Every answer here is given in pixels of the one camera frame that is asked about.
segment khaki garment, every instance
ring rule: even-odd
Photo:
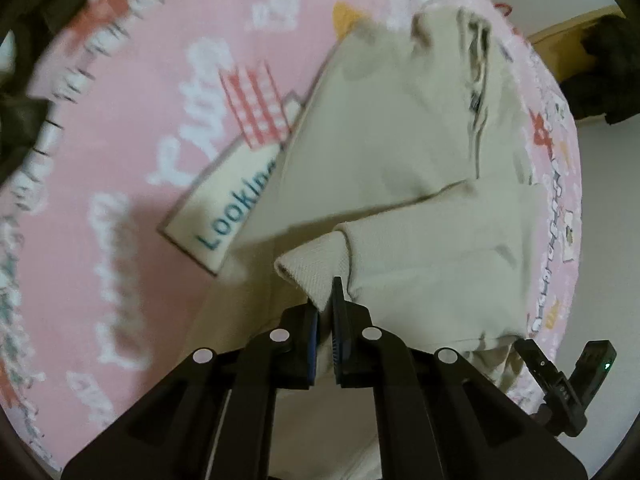
[[[380,478],[371,393],[339,390],[329,372],[334,273],[411,346],[493,349],[472,362],[500,380],[526,328],[538,203],[526,121],[490,26],[465,9],[420,14],[411,36],[362,21],[338,46],[184,349],[239,348],[306,293],[316,302],[318,385],[279,395],[273,475]],[[276,275],[283,254],[278,270],[303,288]]]

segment black device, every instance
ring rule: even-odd
[[[511,480],[514,471],[586,480],[554,435],[584,427],[615,359],[609,342],[588,343],[569,381],[535,342],[516,344],[546,394],[553,423],[543,426],[455,350],[407,348],[373,326],[366,307],[344,299],[340,278],[330,307],[337,383],[373,389],[384,480]],[[244,349],[196,350],[74,457],[62,480],[266,480],[276,390],[313,385],[318,319],[302,304]],[[530,467],[532,450],[545,459]]]

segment red checkered pattern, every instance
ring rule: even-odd
[[[255,70],[244,66],[232,72],[221,70],[220,80],[242,136],[252,150],[287,140],[289,124],[264,61],[259,62]]]

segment pink surface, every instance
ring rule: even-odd
[[[58,98],[53,120],[63,138],[44,150],[50,156],[40,156],[39,165],[23,168],[37,168],[40,178],[19,174],[0,196],[2,405],[54,466],[68,462],[172,368],[214,279],[156,228],[190,181],[239,135],[218,69],[266,60],[280,95],[295,92],[304,100],[336,42],[337,2],[391,28],[408,28],[423,4],[466,6],[494,24],[532,114],[523,142],[536,180],[548,190],[529,325],[555,357],[578,273],[577,134],[552,76],[489,0],[128,0],[135,15],[114,11],[118,28],[90,30],[88,47],[73,52],[68,32],[41,64],[32,91],[53,88],[75,102]],[[65,72],[78,66],[95,81]],[[72,89],[61,85],[61,72]],[[172,168],[164,172],[168,179],[159,176],[162,164]],[[20,200],[27,204],[18,206]],[[574,214],[574,254],[564,262],[566,212]],[[542,393],[525,372],[510,396],[530,411]]]

